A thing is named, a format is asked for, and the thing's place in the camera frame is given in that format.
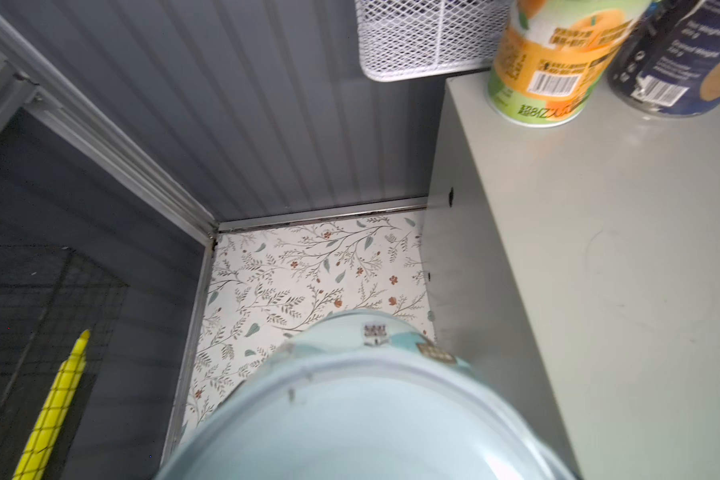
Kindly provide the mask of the light teal can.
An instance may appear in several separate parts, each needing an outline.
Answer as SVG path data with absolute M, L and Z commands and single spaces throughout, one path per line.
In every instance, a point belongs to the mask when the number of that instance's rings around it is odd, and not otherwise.
M 468 363 L 408 323 L 336 313 L 287 339 L 161 479 L 570 479 Z

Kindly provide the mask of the orange yellow fruit can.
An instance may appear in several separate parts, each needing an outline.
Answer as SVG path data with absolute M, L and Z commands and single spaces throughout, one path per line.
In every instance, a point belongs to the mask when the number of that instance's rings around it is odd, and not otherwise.
M 489 72 L 490 105 L 510 122 L 532 128 L 571 121 L 649 5 L 642 0 L 514 1 Z

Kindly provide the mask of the dark blue tin can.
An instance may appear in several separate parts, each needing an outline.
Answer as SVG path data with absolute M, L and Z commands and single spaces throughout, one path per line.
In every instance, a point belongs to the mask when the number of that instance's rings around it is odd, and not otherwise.
M 720 0 L 663 1 L 610 65 L 626 103 L 665 117 L 705 114 L 720 104 Z

